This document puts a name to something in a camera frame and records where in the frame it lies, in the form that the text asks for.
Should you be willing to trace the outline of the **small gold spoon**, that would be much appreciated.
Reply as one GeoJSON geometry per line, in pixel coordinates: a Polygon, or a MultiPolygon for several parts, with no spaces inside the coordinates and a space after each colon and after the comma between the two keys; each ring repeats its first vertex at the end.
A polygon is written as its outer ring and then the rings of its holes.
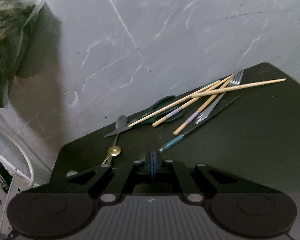
{"type": "Polygon", "coordinates": [[[108,151],[107,151],[107,156],[104,159],[104,161],[102,162],[103,164],[110,164],[112,157],[116,157],[117,155],[119,155],[121,153],[121,147],[119,146],[111,146],[108,151]]]}

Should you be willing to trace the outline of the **long plain wooden chopstick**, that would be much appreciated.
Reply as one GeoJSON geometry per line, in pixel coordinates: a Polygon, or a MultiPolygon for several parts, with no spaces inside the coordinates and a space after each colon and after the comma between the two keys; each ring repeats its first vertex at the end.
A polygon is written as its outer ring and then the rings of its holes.
{"type": "Polygon", "coordinates": [[[202,92],[202,93],[193,94],[193,95],[191,95],[191,98],[200,98],[200,97],[206,96],[206,95],[221,94],[221,93],[230,92],[233,90],[240,90],[240,89],[245,89],[245,88],[264,86],[264,85],[269,85],[269,84],[279,83],[279,82],[284,82],[284,81],[286,81],[286,78],[260,81],[260,82],[254,82],[254,83],[247,83],[247,84],[243,84],[243,85],[237,85],[234,87],[214,89],[214,90],[210,90],[210,91],[206,91],[206,92],[202,92]]]}

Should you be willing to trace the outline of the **blue handled black chopstick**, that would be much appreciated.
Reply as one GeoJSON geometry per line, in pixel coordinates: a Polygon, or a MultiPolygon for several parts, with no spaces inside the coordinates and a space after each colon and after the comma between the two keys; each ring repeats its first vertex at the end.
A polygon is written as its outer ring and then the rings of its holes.
{"type": "Polygon", "coordinates": [[[203,126],[203,124],[209,122],[212,120],[215,116],[219,115],[222,111],[224,111],[227,107],[232,105],[235,101],[237,101],[240,98],[240,96],[232,97],[230,101],[228,101],[223,107],[220,107],[217,110],[213,110],[212,113],[203,121],[201,121],[199,124],[196,124],[194,127],[189,129],[188,131],[184,132],[181,135],[178,135],[174,139],[170,140],[166,144],[162,145],[161,148],[157,150],[157,152],[162,153],[166,151],[167,149],[171,148],[173,145],[177,144],[178,142],[182,141],[185,137],[187,137],[189,134],[200,128],[200,126],[203,126]]]}

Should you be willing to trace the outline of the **clear bag of greens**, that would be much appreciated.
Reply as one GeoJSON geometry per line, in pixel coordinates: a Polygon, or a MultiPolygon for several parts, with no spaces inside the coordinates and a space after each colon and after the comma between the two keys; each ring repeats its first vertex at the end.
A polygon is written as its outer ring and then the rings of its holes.
{"type": "Polygon", "coordinates": [[[0,108],[30,45],[44,0],[0,0],[0,108]]]}

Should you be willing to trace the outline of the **silver fork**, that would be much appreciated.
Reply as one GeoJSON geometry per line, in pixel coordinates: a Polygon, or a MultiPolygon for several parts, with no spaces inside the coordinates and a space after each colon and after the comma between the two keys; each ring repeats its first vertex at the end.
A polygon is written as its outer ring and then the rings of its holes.
{"type": "MultiPolygon", "coordinates": [[[[242,77],[243,77],[244,70],[240,70],[237,72],[233,77],[232,80],[229,82],[229,84],[226,87],[234,87],[241,83],[242,77]]],[[[213,99],[213,101],[202,111],[199,113],[199,115],[196,117],[194,123],[199,124],[201,121],[206,119],[210,113],[213,111],[213,109],[217,106],[221,98],[224,96],[225,93],[217,94],[216,97],[213,99]]]]}

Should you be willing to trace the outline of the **white appliance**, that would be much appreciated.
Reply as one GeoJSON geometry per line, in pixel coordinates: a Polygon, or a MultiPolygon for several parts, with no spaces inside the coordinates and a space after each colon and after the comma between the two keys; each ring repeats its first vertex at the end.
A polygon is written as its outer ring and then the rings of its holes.
{"type": "Polygon", "coordinates": [[[9,174],[0,162],[0,239],[5,238],[12,231],[7,218],[7,207],[16,194],[23,190],[23,184],[9,174]]]}

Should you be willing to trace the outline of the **purple banded chopstick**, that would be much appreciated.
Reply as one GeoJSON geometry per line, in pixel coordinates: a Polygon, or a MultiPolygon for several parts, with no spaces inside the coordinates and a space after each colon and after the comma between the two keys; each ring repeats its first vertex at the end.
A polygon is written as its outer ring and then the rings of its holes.
{"type": "MultiPolygon", "coordinates": [[[[214,90],[218,86],[221,86],[221,88],[225,88],[229,82],[232,80],[233,74],[230,75],[226,80],[221,81],[220,85],[214,85],[211,88],[209,88],[207,91],[214,90]]],[[[178,135],[188,124],[192,122],[194,118],[196,118],[200,112],[202,112],[216,97],[216,95],[211,95],[181,126],[179,126],[174,132],[174,135],[178,135]]]]}
{"type": "Polygon", "coordinates": [[[191,95],[188,95],[184,98],[182,98],[182,102],[190,99],[190,101],[184,103],[183,105],[179,106],[178,108],[176,108],[174,111],[169,112],[168,114],[166,114],[165,116],[163,116],[161,119],[159,119],[158,121],[154,122],[152,124],[153,127],[157,127],[159,126],[161,123],[165,122],[167,119],[170,119],[172,116],[176,115],[177,113],[179,113],[181,110],[185,109],[186,107],[188,107],[189,105],[193,104],[196,99],[191,98],[191,96],[193,96],[194,94],[197,93],[201,93],[204,91],[211,91],[215,88],[217,88],[218,86],[222,85],[223,83],[225,83],[226,81],[228,81],[229,79],[231,79],[233,77],[233,74],[231,74],[230,76],[224,78],[223,80],[217,80],[214,83],[199,89],[198,91],[192,93],[191,95]]]}

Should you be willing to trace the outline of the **silver spoon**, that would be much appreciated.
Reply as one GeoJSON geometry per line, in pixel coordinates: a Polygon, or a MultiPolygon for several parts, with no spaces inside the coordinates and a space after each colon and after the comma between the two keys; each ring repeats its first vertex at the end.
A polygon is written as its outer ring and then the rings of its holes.
{"type": "MultiPolygon", "coordinates": [[[[127,117],[125,115],[121,115],[117,121],[115,122],[115,130],[119,130],[121,128],[124,128],[127,125],[127,117]]],[[[116,134],[113,145],[112,146],[117,146],[117,139],[118,139],[119,133],[116,134]]]]}

